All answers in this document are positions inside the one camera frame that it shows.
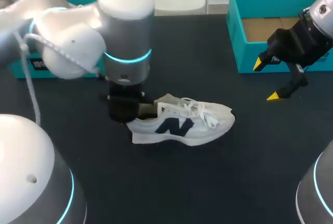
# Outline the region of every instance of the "cable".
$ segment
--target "cable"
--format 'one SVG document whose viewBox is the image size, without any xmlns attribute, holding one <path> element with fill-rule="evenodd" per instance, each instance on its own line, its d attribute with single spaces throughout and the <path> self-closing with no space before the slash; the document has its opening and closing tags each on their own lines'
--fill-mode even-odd
<svg viewBox="0 0 333 224">
<path fill-rule="evenodd" d="M 18 41 L 18 43 L 20 45 L 22 67 L 23 67 L 23 71 L 24 71 L 25 78 L 27 81 L 27 86 L 28 86 L 30 97 L 31 97 L 33 109 L 35 112 L 35 121 L 38 126 L 41 125 L 41 111 L 40 111 L 40 108 L 39 108 L 39 105 L 37 102 L 36 92 L 33 87 L 32 78 L 30 75 L 29 67 L 28 67 L 27 57 L 30 54 L 30 52 L 29 52 L 29 46 L 27 45 L 27 42 L 29 39 L 33 39 L 37 42 L 42 43 L 43 45 L 45 45 L 47 47 L 50 47 L 52 50 L 57 52 L 59 55 L 63 56 L 70 62 L 78 65 L 80 68 L 82 68 L 86 72 L 94 73 L 96 75 L 96 77 L 98 77 L 100 75 L 100 70 L 98 67 L 94 67 L 92 69 L 85 67 L 85 65 L 83 65 L 82 63 L 77 61 L 75 58 L 73 58 L 72 56 L 67 54 L 65 51 L 63 51 L 62 49 L 60 49 L 59 47 L 57 47 L 56 45 L 54 45 L 50 41 L 46 40 L 45 38 L 42 38 L 39 35 L 28 33 L 28 34 L 24 35 L 24 37 L 22 38 L 18 32 L 14 32 L 14 37 L 16 38 L 16 40 Z"/>
<path fill-rule="evenodd" d="M 20 44 L 21 61 L 22 61 L 23 71 L 24 71 L 25 78 L 27 81 L 27 86 L 28 86 L 28 90 L 30 93 L 33 109 L 35 112 L 35 121 L 36 121 L 36 124 L 38 126 L 40 126 L 41 125 L 41 111 L 40 111 L 40 107 L 37 102 L 36 93 L 35 93 L 35 89 L 33 87 L 31 75 L 30 75 L 29 68 L 28 68 L 28 62 L 27 62 L 27 56 L 29 55 L 29 47 L 26 44 L 26 42 L 22 39 L 22 37 L 20 36 L 20 34 L 18 32 L 15 32 L 14 36 Z"/>
</svg>

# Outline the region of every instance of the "shoe heel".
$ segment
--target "shoe heel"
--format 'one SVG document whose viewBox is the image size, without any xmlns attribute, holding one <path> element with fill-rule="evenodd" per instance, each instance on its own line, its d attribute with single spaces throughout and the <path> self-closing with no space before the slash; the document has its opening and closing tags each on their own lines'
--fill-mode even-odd
<svg viewBox="0 0 333 224">
<path fill-rule="evenodd" d="M 161 135 L 159 134 L 139 134 L 133 133 L 132 135 L 132 142 L 134 144 L 151 144 L 151 143 L 158 143 L 163 141 L 161 139 Z"/>
</svg>

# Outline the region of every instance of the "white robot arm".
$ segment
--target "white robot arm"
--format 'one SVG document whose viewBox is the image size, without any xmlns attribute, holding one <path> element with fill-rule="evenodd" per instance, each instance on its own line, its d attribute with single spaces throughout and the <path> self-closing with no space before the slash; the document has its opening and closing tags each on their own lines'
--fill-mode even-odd
<svg viewBox="0 0 333 224">
<path fill-rule="evenodd" d="M 149 73 L 153 0 L 18 0 L 0 10 L 0 67 L 38 52 L 56 76 L 96 73 L 102 57 L 109 115 L 136 118 Z M 47 133 L 32 121 L 0 114 L 0 224 L 83 224 L 80 184 Z"/>
<path fill-rule="evenodd" d="M 103 57 L 109 115 L 134 120 L 145 100 L 141 84 L 149 74 L 153 13 L 153 0 L 97 0 L 78 7 L 66 0 L 18 0 L 0 10 L 0 67 L 20 59 L 24 48 L 39 52 L 54 75 L 73 79 L 98 73 Z"/>
</svg>

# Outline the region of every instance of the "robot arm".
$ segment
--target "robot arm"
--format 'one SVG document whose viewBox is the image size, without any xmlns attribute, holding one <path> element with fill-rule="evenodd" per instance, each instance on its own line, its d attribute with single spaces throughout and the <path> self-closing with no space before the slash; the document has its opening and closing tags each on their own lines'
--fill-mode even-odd
<svg viewBox="0 0 333 224">
<path fill-rule="evenodd" d="M 78 7 L 66 0 L 19 0 L 0 10 L 0 67 L 19 60 L 23 45 L 63 79 L 98 74 L 103 57 L 109 115 L 132 121 L 139 104 L 148 102 L 142 83 L 149 74 L 153 12 L 153 0 L 97 0 Z"/>
<path fill-rule="evenodd" d="M 267 100 L 289 98 L 308 81 L 304 68 L 313 65 L 333 47 L 333 0 L 316 0 L 299 14 L 299 21 L 289 30 L 277 29 L 267 40 L 268 48 L 259 54 L 254 71 L 284 61 L 292 80 L 276 90 Z"/>
</svg>

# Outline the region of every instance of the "teal box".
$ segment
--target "teal box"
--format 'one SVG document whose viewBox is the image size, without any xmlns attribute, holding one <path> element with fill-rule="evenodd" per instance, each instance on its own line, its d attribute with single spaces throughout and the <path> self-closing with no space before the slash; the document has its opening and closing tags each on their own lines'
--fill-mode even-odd
<svg viewBox="0 0 333 224">
<path fill-rule="evenodd" d="M 75 5 L 85 5 L 94 3 L 97 0 L 67 0 Z M 28 67 L 32 78 L 56 78 L 44 65 L 41 56 L 38 53 L 33 53 L 28 57 Z M 102 58 L 98 62 L 98 67 L 104 74 L 103 60 Z M 14 76 L 16 78 L 25 78 L 21 61 L 17 61 L 10 65 Z M 86 74 L 84 77 L 95 77 L 94 74 Z"/>
<path fill-rule="evenodd" d="M 254 73 L 258 55 L 267 49 L 266 42 L 248 42 L 242 19 L 298 17 L 316 0 L 229 0 L 227 25 L 239 73 Z M 333 51 L 330 50 L 308 71 L 332 71 Z M 287 72 L 287 65 L 267 65 L 261 72 Z"/>
</svg>

